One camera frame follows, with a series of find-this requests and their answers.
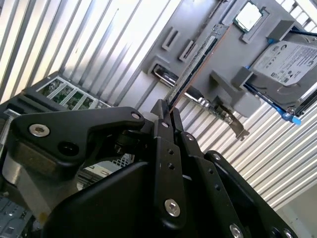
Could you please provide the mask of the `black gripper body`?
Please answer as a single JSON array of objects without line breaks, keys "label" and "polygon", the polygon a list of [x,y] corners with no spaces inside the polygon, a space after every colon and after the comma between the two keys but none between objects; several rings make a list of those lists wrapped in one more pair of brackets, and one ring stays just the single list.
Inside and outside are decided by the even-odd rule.
[{"label": "black gripper body", "polygon": [[192,180],[173,136],[155,136],[141,159],[71,196],[50,214],[44,238],[203,238]]}]

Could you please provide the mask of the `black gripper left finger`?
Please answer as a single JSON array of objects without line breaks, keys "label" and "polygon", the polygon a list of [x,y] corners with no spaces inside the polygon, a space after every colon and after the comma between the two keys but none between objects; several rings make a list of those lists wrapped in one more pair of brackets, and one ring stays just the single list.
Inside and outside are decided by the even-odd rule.
[{"label": "black gripper left finger", "polygon": [[147,116],[132,107],[24,114],[9,127],[2,175],[44,227],[58,205],[138,162],[162,135],[174,137],[164,100]]}]

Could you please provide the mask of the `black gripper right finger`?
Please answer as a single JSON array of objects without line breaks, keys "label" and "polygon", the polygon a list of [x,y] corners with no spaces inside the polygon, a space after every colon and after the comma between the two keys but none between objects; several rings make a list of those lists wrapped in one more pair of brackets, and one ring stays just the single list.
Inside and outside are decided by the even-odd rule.
[{"label": "black gripper right finger", "polygon": [[294,238],[296,233],[218,152],[203,153],[186,132],[178,109],[172,112],[193,215],[203,237]]}]

